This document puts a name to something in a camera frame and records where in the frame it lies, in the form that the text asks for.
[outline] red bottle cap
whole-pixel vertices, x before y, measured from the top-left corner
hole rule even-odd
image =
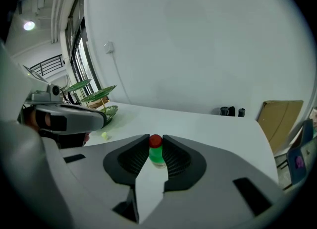
[[[159,135],[152,135],[149,138],[149,146],[151,148],[158,148],[162,145],[163,139]]]

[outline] white table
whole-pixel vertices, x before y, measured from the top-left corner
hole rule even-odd
[[[261,127],[253,119],[154,109],[114,102],[109,102],[106,106],[112,105],[119,106],[112,122],[105,128],[92,132],[85,146],[139,134],[174,135],[233,152],[278,183],[270,145]],[[103,132],[107,132],[107,140],[101,136]],[[163,184],[167,180],[167,169],[156,169],[148,159],[136,180],[140,223],[162,200]]]

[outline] black slot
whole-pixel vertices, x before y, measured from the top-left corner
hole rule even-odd
[[[252,182],[250,182],[248,178],[235,179],[233,183],[255,216],[271,207],[272,204],[262,195],[262,193],[252,184]]]
[[[22,1],[18,1],[18,13],[19,15],[22,14]]]
[[[82,155],[82,154],[77,154],[77,155],[73,155],[73,156],[69,156],[69,157],[65,157],[64,160],[67,163],[70,163],[70,162],[74,162],[74,161],[77,161],[77,160],[81,160],[81,159],[84,159],[85,156]]]
[[[67,118],[62,115],[51,115],[51,130],[66,131]]]

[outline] yellow object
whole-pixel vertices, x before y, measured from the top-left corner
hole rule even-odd
[[[101,134],[101,136],[102,136],[104,139],[107,139],[107,132],[103,132],[103,133]]]

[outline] metal railing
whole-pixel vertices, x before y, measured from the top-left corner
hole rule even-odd
[[[32,66],[30,69],[38,73],[40,76],[44,76],[54,70],[63,67],[61,55],[44,60],[37,65]]]

